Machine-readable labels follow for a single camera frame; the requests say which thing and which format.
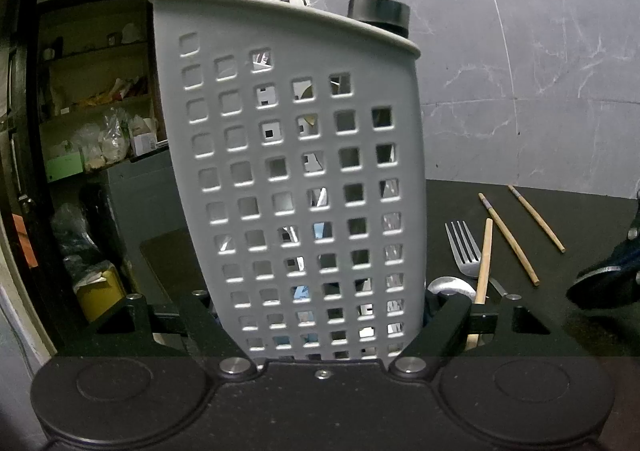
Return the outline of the yellow jerry can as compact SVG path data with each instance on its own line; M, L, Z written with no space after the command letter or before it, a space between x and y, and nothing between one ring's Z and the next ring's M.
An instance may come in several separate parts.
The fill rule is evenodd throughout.
M74 293L89 322L96 321L125 297L118 272L109 261L89 267L74 284Z

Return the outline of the white box on shelf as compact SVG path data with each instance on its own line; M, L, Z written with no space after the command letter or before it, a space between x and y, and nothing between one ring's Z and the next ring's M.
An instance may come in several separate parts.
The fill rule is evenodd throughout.
M156 149L157 134L154 119L134 115L128 122L128 129L134 156L139 157Z

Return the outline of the small silver spoon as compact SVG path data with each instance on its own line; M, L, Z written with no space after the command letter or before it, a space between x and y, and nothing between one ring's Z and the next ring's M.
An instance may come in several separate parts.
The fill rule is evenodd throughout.
M427 290L433 295L463 295L468 297L472 303L476 298L475 289L467 281L457 277L438 277L427 285Z

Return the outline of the green box on shelf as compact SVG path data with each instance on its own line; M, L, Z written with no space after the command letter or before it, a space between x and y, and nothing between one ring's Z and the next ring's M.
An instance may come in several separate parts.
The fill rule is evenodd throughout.
M73 151L61 156L53 157L46 162L47 179L50 182L81 174L84 162L79 151Z

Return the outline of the purple tipped wooden chopstick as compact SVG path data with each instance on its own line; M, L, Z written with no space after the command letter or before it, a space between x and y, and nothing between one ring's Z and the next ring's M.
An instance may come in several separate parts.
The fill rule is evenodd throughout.
M541 227L542 231L544 231L547 237L549 237L549 239L555 245L555 247L559 249L560 253L564 254L566 252L566 247L563 245L559 237L554 233L554 231L548 225L547 221L544 220L544 218L542 218L542 216L539 214L537 209L531 203L529 203L528 200L526 200L524 195L520 191L518 191L518 189L516 189L514 185L509 184L508 189L516 197L516 199L520 202L520 204L527 210L529 215L532 216L532 218L536 221L538 226Z
M516 258L518 258L518 261L521 263L521 266L526 272L526 275L528 275L529 280L532 282L533 286L538 287L540 285L540 280L538 278L538 275L534 267L528 260L523 249L521 248L521 245L518 244L518 241L516 241L516 238L514 237L512 232L509 230L509 228L506 226L504 221L501 219L498 212L495 210L494 206L491 205L491 203L489 202L485 194L484 193L478 194L478 198L480 199L480 203L482 203L483 206L488 211L489 217L492 220L494 220L494 223L497 225L500 233L506 240L506 243L508 243L509 246L511 247L512 252L514 252L514 255L516 256Z

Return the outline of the grey perforated utensil basket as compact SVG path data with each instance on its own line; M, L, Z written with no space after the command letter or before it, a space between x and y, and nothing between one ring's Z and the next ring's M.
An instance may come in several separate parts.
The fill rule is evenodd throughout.
M259 361L392 361L423 324L418 47L273 0L150 3L171 164L221 326Z

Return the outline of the black handled peeler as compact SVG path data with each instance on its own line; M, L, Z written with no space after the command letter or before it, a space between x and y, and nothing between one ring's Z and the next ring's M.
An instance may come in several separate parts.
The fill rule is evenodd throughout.
M349 0L347 16L409 38L410 7L400 0Z

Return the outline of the dark grey cabinet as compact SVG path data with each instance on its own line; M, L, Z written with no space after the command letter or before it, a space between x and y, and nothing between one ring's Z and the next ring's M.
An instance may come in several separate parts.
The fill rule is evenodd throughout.
M116 230L134 286L153 303L166 295L140 245L186 226L167 148L107 168L105 185Z

